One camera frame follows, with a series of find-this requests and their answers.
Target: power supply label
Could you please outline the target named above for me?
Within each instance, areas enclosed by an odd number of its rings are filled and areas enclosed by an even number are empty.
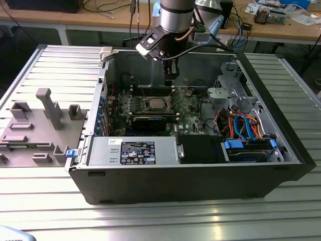
[[[122,142],[122,165],[156,164],[155,142]]]

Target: sticker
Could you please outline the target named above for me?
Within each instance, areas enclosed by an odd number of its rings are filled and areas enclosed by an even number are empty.
[[[109,145],[121,145],[122,139],[109,139],[108,144]]]
[[[122,142],[121,157],[122,165],[156,164],[155,142]]]

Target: wooden table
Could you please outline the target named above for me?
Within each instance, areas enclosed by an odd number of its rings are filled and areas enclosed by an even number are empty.
[[[59,33],[63,45],[69,45],[67,30],[87,30],[101,32],[129,32],[129,7],[123,7],[114,10],[115,19],[110,19],[103,14],[91,13],[83,8],[77,14],[44,12],[44,11],[27,11],[11,10],[3,1],[6,10],[24,27],[53,28]],[[114,0],[97,0],[97,4],[112,3]],[[283,42],[296,44],[314,44],[319,37],[321,30],[317,25],[305,26],[291,19],[286,19],[284,25],[280,24],[255,24],[252,14],[244,13],[247,4],[251,0],[235,0],[236,9],[244,22],[253,25],[249,40]],[[107,10],[128,4],[128,1],[121,0],[119,3],[104,6],[102,9]],[[95,11],[94,0],[90,1],[86,7]],[[321,8],[311,5],[309,10],[321,11]],[[0,8],[0,25],[15,26],[5,11]],[[143,33],[148,26],[148,4],[140,4],[140,32]],[[137,16],[133,18],[132,32],[137,33]],[[238,31],[232,21],[229,21],[227,29],[219,31],[219,37],[225,40],[234,38]]]
[[[246,6],[252,2],[250,0],[235,0],[235,7],[238,14],[244,22],[252,24],[252,30],[249,40],[266,41],[266,42],[280,42],[280,43],[300,43],[300,44],[314,44],[321,34],[321,29],[317,25],[305,26],[297,23],[290,18],[285,20],[284,24],[265,24],[260,25],[254,23],[254,15],[245,13]],[[321,7],[311,5],[309,11],[321,11]],[[223,38],[230,39],[237,30],[234,27],[233,21],[229,21],[227,28],[219,31]]]

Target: gray plastic part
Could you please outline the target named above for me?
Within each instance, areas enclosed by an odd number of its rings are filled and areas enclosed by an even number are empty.
[[[26,102],[16,101],[10,111],[18,122],[26,122],[27,117],[24,112],[31,110]]]
[[[57,159],[57,161],[59,163],[65,163],[66,162],[66,160],[67,160],[66,153],[67,153],[68,150],[69,150],[68,145],[65,146],[65,149],[64,149],[63,152],[60,150],[59,146],[55,147],[54,156],[55,156],[55,158]]]
[[[36,162],[36,163],[37,162],[52,162],[52,159],[48,153],[34,153],[32,160],[34,160],[34,162]]]
[[[32,109],[30,112],[25,112],[28,121],[34,125],[34,128],[31,130],[11,130],[9,126],[12,123],[17,123],[14,117],[11,119],[3,131],[3,134],[0,136],[0,141],[4,136],[27,136],[28,142],[21,143],[21,145],[19,145],[20,143],[9,144],[0,142],[0,153],[3,153],[9,159],[6,167],[61,167],[64,165],[64,163],[56,159],[53,151],[44,151],[50,155],[52,159],[51,163],[35,163],[32,160],[34,153],[42,152],[39,151],[37,145],[53,143],[53,145],[59,146],[62,151],[66,145],[68,145],[70,149],[76,149],[78,147],[84,119],[70,120],[68,110],[62,109],[61,111],[62,117],[60,120],[64,126],[61,130],[55,130],[50,120],[44,115],[43,109]]]
[[[11,130],[31,130],[34,128],[34,125],[31,122],[11,123],[9,128]]]
[[[58,102],[53,102],[53,104],[54,104],[54,108],[55,108],[56,114],[58,115],[59,118],[61,118],[62,111],[60,109],[60,106],[59,106]],[[46,110],[44,110],[44,113],[45,113],[46,118],[49,119],[49,116],[47,115]]]
[[[55,149],[55,145],[51,142],[47,145],[37,145],[39,151],[53,151]]]
[[[11,149],[8,147],[8,145],[0,145],[0,152],[10,152]]]
[[[7,158],[4,154],[0,153],[0,160],[1,160],[3,163],[7,163],[8,158]]]
[[[27,140],[26,136],[4,136],[2,138],[3,142],[27,142]]]
[[[60,121],[59,116],[56,113],[55,106],[50,98],[51,90],[48,88],[39,88],[36,97],[41,100],[42,104],[45,107],[47,116],[49,117],[52,125],[56,130],[62,129],[63,125]]]
[[[78,104],[71,104],[68,109],[68,114],[71,120],[85,118],[85,115],[82,113],[80,105]]]

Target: black computer case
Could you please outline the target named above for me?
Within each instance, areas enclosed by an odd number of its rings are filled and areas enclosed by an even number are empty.
[[[6,0],[9,8],[16,10],[38,10],[77,13],[83,0]]]

